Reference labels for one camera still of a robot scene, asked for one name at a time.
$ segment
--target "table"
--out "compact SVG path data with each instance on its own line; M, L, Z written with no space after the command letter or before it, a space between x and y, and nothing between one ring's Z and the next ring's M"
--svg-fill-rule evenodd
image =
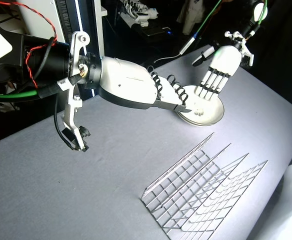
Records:
M209 62L191 62L203 50L156 71L174 74L183 85L197 84ZM246 153L247 168L269 160L213 236L245 239L292 158L292 105L241 68L220 98L224 117L207 127L189 125L164 109L89 99L75 119L91 132L85 153L67 148L52 117L1 140L0 240L168 239L140 197L212 132L207 154L232 143L225 165Z

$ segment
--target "wire grid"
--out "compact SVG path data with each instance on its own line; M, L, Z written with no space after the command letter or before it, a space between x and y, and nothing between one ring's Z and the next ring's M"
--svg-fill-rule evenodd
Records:
M202 150L213 134L150 184L141 197L171 240L209 239L266 164L229 178L248 153L220 169L214 159L229 145L213 158Z

